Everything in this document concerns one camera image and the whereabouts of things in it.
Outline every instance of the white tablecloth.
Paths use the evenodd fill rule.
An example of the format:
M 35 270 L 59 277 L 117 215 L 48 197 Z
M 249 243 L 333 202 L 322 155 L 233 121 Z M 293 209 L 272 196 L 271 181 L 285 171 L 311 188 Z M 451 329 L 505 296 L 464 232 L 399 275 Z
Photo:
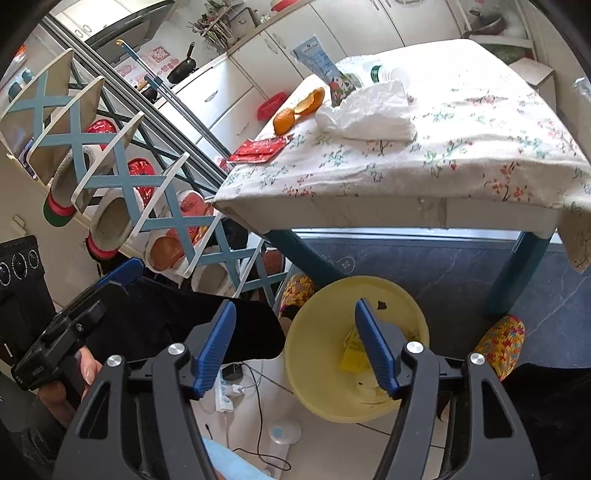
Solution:
M 591 166 L 515 72 L 470 40 L 400 48 L 339 66 L 347 71 L 347 62 L 372 59 L 410 75 L 414 141 L 346 140 L 320 131 L 311 116 L 295 126 L 294 139 L 273 161 L 234 168 L 216 207 L 261 233 L 399 226 L 549 236 L 558 226 L 574 268 L 589 265 Z M 322 85 L 308 77 L 284 106 Z M 269 122 L 259 138 L 271 136 Z

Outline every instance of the drawer handle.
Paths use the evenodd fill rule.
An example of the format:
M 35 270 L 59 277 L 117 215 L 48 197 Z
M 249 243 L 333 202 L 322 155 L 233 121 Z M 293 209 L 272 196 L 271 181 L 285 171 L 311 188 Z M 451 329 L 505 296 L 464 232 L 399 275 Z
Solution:
M 267 44 L 267 48 L 269 50 L 271 50 L 275 55 L 279 55 L 279 52 L 277 51 L 277 49 L 275 47 L 271 47 L 271 44 L 269 43 L 268 38 L 265 39 L 265 43 Z
M 273 38 L 275 39 L 275 41 L 279 44 L 279 46 L 281 48 L 283 48 L 284 50 L 287 50 L 287 47 L 285 46 L 285 44 L 283 43 L 283 40 L 281 39 L 281 37 L 279 35 L 277 35 L 276 33 L 273 33 L 271 35 L 273 35 Z
M 217 90 L 215 92 L 213 92 L 209 97 L 207 97 L 204 102 L 208 102 L 210 100 L 213 99 L 213 97 L 215 97 L 217 95 Z
M 236 134 L 237 137 L 240 137 L 241 133 L 244 132 L 244 130 L 246 130 L 246 127 L 248 127 L 248 124 L 250 122 L 246 122 L 246 125 L 244 125 L 244 127 L 242 127 L 242 129 Z

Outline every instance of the teal table leg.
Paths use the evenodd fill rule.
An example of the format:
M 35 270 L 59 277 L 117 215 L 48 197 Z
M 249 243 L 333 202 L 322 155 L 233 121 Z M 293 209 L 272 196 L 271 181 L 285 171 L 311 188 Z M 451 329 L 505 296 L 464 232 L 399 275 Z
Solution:
M 264 238 L 308 275 L 318 288 L 345 277 L 291 230 L 272 230 Z
M 531 232 L 521 232 L 511 256 L 489 290 L 485 313 L 502 316 L 513 308 L 519 296 L 534 276 L 544 256 L 550 238 L 540 238 Z

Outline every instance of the red packet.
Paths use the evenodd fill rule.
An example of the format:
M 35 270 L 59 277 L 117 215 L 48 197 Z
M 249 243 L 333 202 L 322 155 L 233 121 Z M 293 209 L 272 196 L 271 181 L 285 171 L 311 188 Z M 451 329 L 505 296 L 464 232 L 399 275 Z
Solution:
M 228 159 L 231 163 L 265 163 L 290 142 L 290 136 L 246 140 Z

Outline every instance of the metal bolt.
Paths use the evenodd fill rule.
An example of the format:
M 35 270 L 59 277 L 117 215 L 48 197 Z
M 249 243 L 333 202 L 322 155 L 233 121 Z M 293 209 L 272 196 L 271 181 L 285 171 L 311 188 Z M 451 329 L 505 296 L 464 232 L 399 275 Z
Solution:
M 481 353 L 472 353 L 470 355 L 470 362 L 474 365 L 484 365 L 485 358 Z
M 173 343 L 168 347 L 170 355 L 180 355 L 184 352 L 184 345 L 182 343 Z
M 118 367 L 119 365 L 121 365 L 122 361 L 123 359 L 121 358 L 121 355 L 111 355 L 107 359 L 107 365 L 109 365 L 110 367 Z
M 411 353 L 421 353 L 423 350 L 425 350 L 425 347 L 421 342 L 408 342 L 407 350 Z

